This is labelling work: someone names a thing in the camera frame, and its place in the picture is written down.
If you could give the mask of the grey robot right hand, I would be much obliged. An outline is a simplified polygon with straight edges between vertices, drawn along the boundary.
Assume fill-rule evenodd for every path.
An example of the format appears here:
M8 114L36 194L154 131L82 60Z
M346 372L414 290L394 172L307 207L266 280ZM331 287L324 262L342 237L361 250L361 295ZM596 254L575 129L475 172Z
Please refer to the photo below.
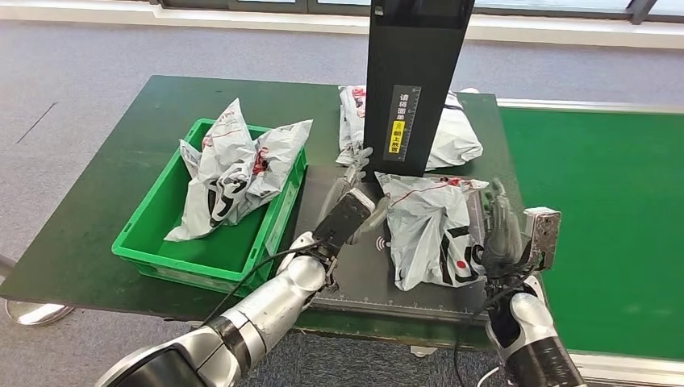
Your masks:
M488 278L502 277L517 270L523 262L519 219L498 178L491 182L485 197L487 216L482 265Z

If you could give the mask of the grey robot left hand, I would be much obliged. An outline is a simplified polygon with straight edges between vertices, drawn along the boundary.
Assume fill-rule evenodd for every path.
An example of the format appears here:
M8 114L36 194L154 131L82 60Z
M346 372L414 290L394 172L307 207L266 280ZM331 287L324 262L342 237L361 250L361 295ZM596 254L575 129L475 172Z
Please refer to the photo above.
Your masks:
M333 206L342 198L342 196L349 190L354 189L365 177L366 172L363 168L369 163L369 158L373 153L371 147L363 148L353 158L351 164L347 167L346 172L341 177L337 177L327 196L323 202L321 211L319 213L318 221L321 222ZM378 227L382 221L386 219L387 211L389 209L389 198L383 196L375 205L374 210L370 216L360 225L360 227L351 235L346 244L354 245L360 242L361 236Z

